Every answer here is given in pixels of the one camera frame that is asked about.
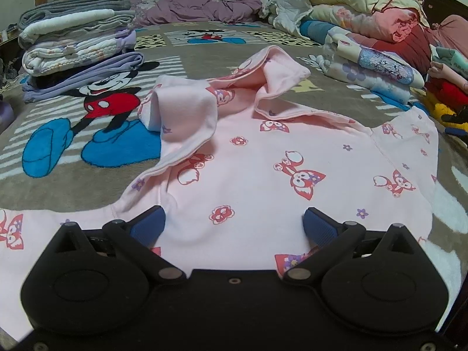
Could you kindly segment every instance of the mint green garment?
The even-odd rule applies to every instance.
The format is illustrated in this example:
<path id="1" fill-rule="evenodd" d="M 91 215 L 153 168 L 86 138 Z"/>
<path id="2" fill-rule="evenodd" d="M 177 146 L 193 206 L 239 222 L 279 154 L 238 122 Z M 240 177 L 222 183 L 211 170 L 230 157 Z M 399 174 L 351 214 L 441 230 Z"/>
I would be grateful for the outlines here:
<path id="1" fill-rule="evenodd" d="M 453 49 L 436 48 L 437 56 L 432 56 L 434 62 L 446 64 L 453 71 L 468 78 L 468 59 L 463 54 Z"/>

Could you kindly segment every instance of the pink shirt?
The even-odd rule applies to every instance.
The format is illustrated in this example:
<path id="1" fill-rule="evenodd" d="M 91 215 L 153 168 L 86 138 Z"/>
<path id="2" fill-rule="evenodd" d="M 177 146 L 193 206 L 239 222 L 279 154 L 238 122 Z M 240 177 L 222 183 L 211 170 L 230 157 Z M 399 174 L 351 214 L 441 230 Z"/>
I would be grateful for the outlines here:
<path id="1" fill-rule="evenodd" d="M 308 207 L 371 230 L 403 223 L 431 229 L 438 135 L 417 108 L 374 129 L 340 114 L 277 99 L 310 71 L 277 46 L 232 75 L 161 76 L 139 117 L 161 130 L 161 160 L 121 198 L 92 211 L 0 210 L 0 327 L 18 339 L 31 326 L 20 287 L 66 218 L 83 229 L 130 220 L 159 204 L 166 227 L 155 246 L 190 274 L 276 269 L 275 255 L 307 254 Z"/>

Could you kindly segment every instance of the purple comforter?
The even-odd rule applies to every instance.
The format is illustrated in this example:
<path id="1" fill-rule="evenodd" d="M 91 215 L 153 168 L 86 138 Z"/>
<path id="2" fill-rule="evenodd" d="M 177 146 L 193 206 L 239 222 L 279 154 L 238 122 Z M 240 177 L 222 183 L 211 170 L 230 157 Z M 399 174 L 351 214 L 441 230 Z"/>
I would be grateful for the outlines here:
<path id="1" fill-rule="evenodd" d="M 158 0 L 136 4 L 135 26 L 186 21 L 252 21 L 260 0 Z"/>

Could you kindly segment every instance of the blue gripper pad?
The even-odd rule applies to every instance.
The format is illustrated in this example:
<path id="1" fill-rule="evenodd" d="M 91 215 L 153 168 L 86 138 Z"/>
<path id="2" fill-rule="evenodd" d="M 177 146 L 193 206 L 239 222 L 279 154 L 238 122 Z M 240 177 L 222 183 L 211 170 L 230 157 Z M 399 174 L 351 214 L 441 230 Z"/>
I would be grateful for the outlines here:
<path id="1" fill-rule="evenodd" d="M 302 219 L 304 232 L 320 248 L 326 246 L 342 232 L 343 225 L 314 207 L 309 207 Z"/>
<path id="2" fill-rule="evenodd" d="M 159 236 L 164 231 L 166 224 L 166 213 L 159 207 L 146 217 L 143 217 L 130 230 L 130 236 L 138 240 L 145 247 L 153 246 Z"/>

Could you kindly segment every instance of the screw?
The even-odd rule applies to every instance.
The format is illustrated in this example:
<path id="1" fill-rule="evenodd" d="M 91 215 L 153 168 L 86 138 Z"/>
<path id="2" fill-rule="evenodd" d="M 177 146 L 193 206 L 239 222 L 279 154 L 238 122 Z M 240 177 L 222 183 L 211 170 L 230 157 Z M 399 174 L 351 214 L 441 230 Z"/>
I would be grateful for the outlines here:
<path id="1" fill-rule="evenodd" d="M 47 347 L 47 345 L 45 343 L 42 343 L 42 342 L 37 342 L 33 348 L 32 348 L 34 351 L 48 351 L 49 348 Z"/>
<path id="2" fill-rule="evenodd" d="M 175 280 L 182 275 L 182 271 L 174 267 L 168 267 L 161 269 L 158 274 L 165 280 Z"/>
<path id="3" fill-rule="evenodd" d="M 421 346 L 420 351 L 436 351 L 436 345 L 432 342 L 424 343 Z"/>
<path id="4" fill-rule="evenodd" d="M 304 268 L 293 268 L 288 271 L 288 276 L 293 280 L 307 280 L 311 273 Z"/>

